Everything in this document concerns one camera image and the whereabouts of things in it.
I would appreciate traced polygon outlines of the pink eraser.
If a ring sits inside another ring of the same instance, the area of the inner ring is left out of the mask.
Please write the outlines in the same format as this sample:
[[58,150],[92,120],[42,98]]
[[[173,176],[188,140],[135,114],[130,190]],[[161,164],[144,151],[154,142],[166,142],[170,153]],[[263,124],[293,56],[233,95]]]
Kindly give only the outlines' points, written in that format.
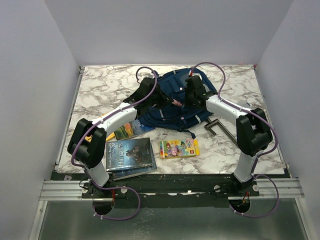
[[176,105],[176,106],[178,106],[178,107],[182,107],[182,106],[183,106],[183,104],[182,104],[181,102],[179,102],[179,101],[177,101],[177,100],[175,100],[175,99],[172,101],[172,104],[173,104],[173,105]]

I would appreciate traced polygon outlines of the navy blue student backpack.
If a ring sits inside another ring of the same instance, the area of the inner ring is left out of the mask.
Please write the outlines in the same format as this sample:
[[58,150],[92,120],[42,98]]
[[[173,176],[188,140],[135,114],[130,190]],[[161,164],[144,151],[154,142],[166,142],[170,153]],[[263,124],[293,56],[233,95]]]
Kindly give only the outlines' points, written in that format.
[[[184,103],[188,68],[176,69],[159,76],[157,84],[164,94]],[[179,132],[188,132],[212,115],[211,112],[197,107],[177,106],[172,103],[161,109],[149,107],[145,114],[137,119],[145,126],[164,128]]]

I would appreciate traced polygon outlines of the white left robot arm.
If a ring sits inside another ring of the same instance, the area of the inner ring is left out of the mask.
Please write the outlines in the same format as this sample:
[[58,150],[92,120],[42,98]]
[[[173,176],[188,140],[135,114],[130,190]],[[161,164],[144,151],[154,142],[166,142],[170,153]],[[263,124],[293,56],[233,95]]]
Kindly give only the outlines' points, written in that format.
[[155,78],[145,77],[137,90],[105,116],[82,118],[76,124],[67,147],[71,164],[81,167],[94,182],[93,191],[101,198],[111,191],[110,178],[102,163],[107,137],[122,125],[141,117],[148,108],[161,109],[175,100],[166,95]]

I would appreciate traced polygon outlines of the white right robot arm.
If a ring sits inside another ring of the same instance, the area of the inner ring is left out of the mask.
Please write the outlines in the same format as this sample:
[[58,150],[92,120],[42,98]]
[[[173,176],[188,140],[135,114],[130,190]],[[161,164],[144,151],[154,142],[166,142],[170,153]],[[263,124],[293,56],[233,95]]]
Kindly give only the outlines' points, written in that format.
[[236,142],[241,153],[233,172],[236,180],[230,183],[230,191],[236,196],[243,195],[248,190],[247,183],[253,179],[258,158],[273,141],[265,112],[260,108],[242,107],[221,98],[216,92],[206,91],[198,75],[189,76],[185,82],[185,106],[202,108],[236,127]]

